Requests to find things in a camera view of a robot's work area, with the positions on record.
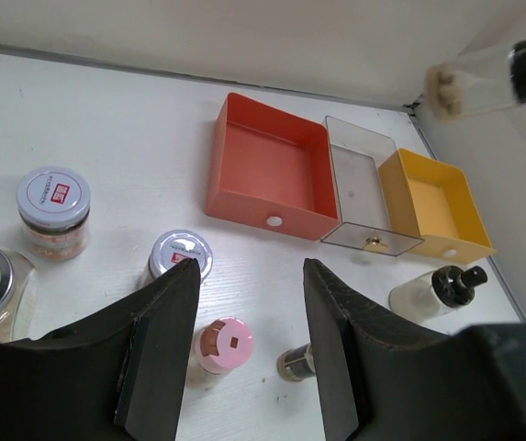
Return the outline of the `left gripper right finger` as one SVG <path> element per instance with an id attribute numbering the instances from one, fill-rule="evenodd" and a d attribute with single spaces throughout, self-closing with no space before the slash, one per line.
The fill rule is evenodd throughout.
<path id="1" fill-rule="evenodd" d="M 303 276 L 327 439 L 526 440 L 526 323 L 441 334 L 317 259 Z"/>

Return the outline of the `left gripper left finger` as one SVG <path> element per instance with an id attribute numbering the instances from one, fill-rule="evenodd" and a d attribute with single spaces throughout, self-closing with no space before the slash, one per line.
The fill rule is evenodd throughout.
<path id="1" fill-rule="evenodd" d="M 0 440 L 172 440 L 199 301 L 186 259 L 40 339 L 0 344 Z"/>

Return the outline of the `dark sauce jar white lid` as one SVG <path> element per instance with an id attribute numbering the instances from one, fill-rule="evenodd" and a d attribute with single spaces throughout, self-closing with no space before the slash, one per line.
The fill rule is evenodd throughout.
<path id="1" fill-rule="evenodd" d="M 196 232 L 188 230 L 165 232 L 151 248 L 138 288 L 146 287 L 185 259 L 195 259 L 198 262 L 200 282 L 203 283 L 214 263 L 213 252 L 207 241 Z"/>

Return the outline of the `brown-spice bottle black pump cap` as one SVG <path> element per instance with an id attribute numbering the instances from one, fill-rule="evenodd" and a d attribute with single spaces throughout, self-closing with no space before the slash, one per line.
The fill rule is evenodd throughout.
<path id="1" fill-rule="evenodd" d="M 526 39 L 434 64 L 424 97 L 441 121 L 526 105 Z"/>

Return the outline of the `white-powder bottle black pump cap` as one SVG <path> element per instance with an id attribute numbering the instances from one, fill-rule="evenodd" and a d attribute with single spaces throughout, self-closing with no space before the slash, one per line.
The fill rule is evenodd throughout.
<path id="1" fill-rule="evenodd" d="M 469 305 L 476 288 L 487 282 L 480 266 L 443 266 L 393 288 L 388 305 L 396 315 L 421 324 Z"/>

